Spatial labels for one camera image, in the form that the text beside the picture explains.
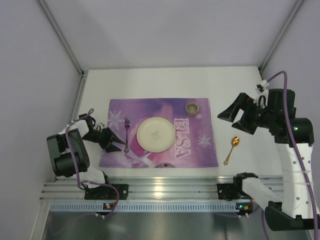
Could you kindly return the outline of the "purple Elsa placemat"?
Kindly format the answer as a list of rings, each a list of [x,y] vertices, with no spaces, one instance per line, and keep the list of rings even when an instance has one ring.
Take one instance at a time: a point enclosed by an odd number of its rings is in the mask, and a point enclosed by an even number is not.
[[[186,112],[187,103],[199,106],[195,116]],[[137,141],[137,130],[146,119],[160,117],[174,126],[176,133],[169,149],[151,153]],[[107,126],[126,141],[125,118],[129,118],[129,152],[102,151],[99,166],[105,168],[211,168],[218,166],[207,98],[111,99]]]

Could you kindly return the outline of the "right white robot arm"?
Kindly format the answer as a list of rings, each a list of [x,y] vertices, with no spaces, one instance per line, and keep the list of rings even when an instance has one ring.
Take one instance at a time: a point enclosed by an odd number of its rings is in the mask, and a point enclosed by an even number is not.
[[[271,89],[253,99],[241,92],[218,119],[253,135],[265,128],[274,137],[280,156],[284,197],[279,198],[254,173],[238,173],[233,184],[263,209],[272,231],[314,230],[320,228],[320,211],[313,189],[311,157],[314,132],[311,121],[297,118],[295,92]]]

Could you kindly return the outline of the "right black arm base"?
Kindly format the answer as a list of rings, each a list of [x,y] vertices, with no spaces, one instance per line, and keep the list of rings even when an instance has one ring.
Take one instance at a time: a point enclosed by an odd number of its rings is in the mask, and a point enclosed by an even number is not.
[[[248,198],[248,196],[233,183],[218,183],[216,187],[219,200],[232,201]]]

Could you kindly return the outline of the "cream round plate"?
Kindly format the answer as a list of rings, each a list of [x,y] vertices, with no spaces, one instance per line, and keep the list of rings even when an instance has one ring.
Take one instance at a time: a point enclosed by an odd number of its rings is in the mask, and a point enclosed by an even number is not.
[[[139,145],[147,152],[160,153],[174,143],[176,130],[173,124],[162,117],[151,117],[138,127],[136,138]]]

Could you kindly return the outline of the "gold spoon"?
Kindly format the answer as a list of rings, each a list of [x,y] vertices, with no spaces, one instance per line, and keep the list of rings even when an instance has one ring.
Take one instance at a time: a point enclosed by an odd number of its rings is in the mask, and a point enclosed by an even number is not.
[[[232,154],[232,151],[233,151],[233,149],[234,149],[235,147],[237,147],[237,146],[239,145],[239,143],[240,143],[240,137],[239,137],[239,136],[235,136],[235,137],[232,139],[232,141],[231,141],[230,151],[229,151],[227,157],[225,158],[225,160],[224,160],[224,162],[223,162],[223,164],[224,164],[225,166],[227,166],[227,165],[229,164],[229,160],[230,160],[230,156],[231,156],[231,154]]]

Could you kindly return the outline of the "speckled ceramic cup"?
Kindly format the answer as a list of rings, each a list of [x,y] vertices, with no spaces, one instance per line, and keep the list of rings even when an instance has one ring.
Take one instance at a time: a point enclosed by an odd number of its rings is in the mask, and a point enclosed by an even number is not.
[[[185,106],[185,111],[189,116],[195,116],[199,112],[199,105],[195,102],[189,102]]]

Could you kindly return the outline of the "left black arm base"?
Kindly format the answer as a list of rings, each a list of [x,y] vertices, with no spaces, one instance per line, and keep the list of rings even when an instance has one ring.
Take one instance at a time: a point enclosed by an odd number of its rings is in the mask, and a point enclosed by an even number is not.
[[[119,193],[119,200],[126,200],[129,193],[128,184],[112,184],[112,186],[117,189]],[[117,197],[117,192],[108,186],[98,186],[95,188],[85,188],[85,200],[115,200]]]

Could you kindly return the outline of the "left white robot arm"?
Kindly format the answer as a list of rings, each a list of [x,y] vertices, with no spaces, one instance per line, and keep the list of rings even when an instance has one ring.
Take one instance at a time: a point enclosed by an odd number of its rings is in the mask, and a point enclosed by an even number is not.
[[[96,127],[93,117],[80,115],[59,133],[47,137],[52,170],[57,177],[75,176],[78,188],[87,184],[103,186],[108,183],[106,174],[91,167],[85,141],[98,144],[107,153],[120,152],[116,144],[125,144],[109,127]]]

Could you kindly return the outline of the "iridescent fork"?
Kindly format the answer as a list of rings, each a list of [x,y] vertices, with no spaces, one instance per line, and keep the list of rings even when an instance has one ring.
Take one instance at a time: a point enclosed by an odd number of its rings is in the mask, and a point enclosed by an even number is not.
[[[129,129],[130,129],[130,120],[128,117],[124,119],[124,127],[126,130],[124,153],[127,154],[129,152]]]

